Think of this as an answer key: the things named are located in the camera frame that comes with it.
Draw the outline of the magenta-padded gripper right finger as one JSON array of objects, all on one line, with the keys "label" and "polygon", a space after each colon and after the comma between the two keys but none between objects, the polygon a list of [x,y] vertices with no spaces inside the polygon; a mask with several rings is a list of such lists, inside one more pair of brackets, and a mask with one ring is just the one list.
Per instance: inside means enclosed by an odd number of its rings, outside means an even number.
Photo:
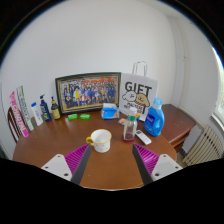
[{"label": "magenta-padded gripper right finger", "polygon": [[182,169],[169,155],[155,152],[134,144],[132,153],[135,157],[144,185],[164,178]]}]

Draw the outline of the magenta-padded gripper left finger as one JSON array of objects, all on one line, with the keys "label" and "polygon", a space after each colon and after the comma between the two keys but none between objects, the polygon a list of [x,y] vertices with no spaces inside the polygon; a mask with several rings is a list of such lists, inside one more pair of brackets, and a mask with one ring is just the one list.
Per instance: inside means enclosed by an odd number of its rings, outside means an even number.
[{"label": "magenta-padded gripper left finger", "polygon": [[91,145],[85,144],[66,155],[56,154],[42,169],[79,185],[90,155]]}]

